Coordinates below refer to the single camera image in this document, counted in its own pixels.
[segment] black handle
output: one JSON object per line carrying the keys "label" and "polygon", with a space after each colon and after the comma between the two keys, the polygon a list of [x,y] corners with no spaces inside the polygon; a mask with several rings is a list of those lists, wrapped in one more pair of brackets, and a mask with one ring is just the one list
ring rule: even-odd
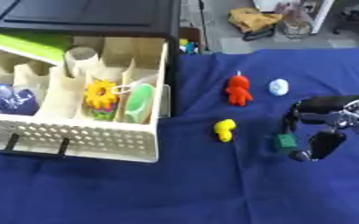
{"label": "black handle", "polygon": [[23,156],[23,157],[43,157],[43,158],[63,158],[67,147],[69,145],[69,138],[65,137],[59,147],[59,152],[57,154],[46,153],[46,152],[36,152],[36,151],[21,151],[15,150],[15,145],[18,142],[20,135],[12,134],[10,140],[6,144],[4,150],[1,151],[1,154],[6,156]]}

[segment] plastic toy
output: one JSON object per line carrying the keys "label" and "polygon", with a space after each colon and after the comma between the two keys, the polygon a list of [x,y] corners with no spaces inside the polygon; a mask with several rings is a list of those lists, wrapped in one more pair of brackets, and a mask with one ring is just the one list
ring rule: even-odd
{"label": "plastic toy", "polygon": [[34,94],[28,89],[15,93],[13,87],[0,84],[0,114],[33,116],[39,105]]}
{"label": "plastic toy", "polygon": [[297,150],[297,141],[292,133],[279,134],[275,138],[275,147],[278,153],[290,154]]}
{"label": "plastic toy", "polygon": [[238,71],[236,76],[229,79],[229,84],[226,88],[226,93],[229,94],[229,103],[245,106],[246,102],[253,101],[253,96],[248,91],[249,88],[249,80]]}
{"label": "plastic toy", "polygon": [[179,40],[179,49],[183,52],[183,53],[188,53],[188,54],[196,54],[199,53],[199,46],[197,43],[194,42],[190,42],[188,39],[186,38],[182,38]]}
{"label": "plastic toy", "polygon": [[214,131],[218,134],[219,140],[224,143],[227,143],[233,139],[233,134],[231,130],[236,128],[236,122],[231,119],[226,119],[224,121],[218,122],[214,126]]}
{"label": "plastic toy", "polygon": [[286,95],[288,93],[289,85],[286,80],[278,79],[270,83],[270,92],[276,96]]}
{"label": "plastic toy", "polygon": [[113,93],[116,83],[108,80],[96,80],[88,85],[84,93],[87,107],[96,120],[111,121],[116,115],[118,95]]}
{"label": "plastic toy", "polygon": [[155,87],[143,83],[129,96],[125,106],[124,120],[127,123],[143,123],[151,114]]}

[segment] floor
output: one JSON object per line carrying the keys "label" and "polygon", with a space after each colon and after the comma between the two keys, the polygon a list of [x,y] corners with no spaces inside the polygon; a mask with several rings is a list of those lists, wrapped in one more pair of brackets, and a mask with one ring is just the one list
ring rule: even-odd
{"label": "floor", "polygon": [[[331,27],[334,15],[341,11],[345,2],[355,0],[340,0],[334,5],[321,31],[314,36],[302,40],[288,39],[281,32],[272,38],[244,42],[241,33],[227,21],[230,9],[253,7],[252,0],[203,0],[205,3],[205,19],[210,52],[251,53],[259,49],[293,49],[293,48],[347,48],[359,47],[359,30],[343,31],[334,35]],[[201,14],[198,0],[182,0],[182,25],[194,25],[201,28]]]}

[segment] green block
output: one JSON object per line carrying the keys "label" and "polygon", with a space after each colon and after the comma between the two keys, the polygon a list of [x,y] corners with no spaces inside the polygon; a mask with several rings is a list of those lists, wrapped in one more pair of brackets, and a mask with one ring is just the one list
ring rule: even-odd
{"label": "green block", "polygon": [[297,150],[297,141],[293,134],[279,134],[275,139],[275,147],[278,153],[289,154],[292,151]]}

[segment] orange flower toy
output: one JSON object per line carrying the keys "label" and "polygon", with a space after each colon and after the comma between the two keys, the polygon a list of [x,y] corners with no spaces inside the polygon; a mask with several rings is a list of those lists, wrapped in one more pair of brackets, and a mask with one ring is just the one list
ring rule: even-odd
{"label": "orange flower toy", "polygon": [[246,102],[253,101],[253,96],[251,96],[248,91],[249,88],[249,80],[238,71],[236,76],[229,79],[229,84],[226,87],[226,93],[229,95],[229,103],[243,107],[246,105]]}

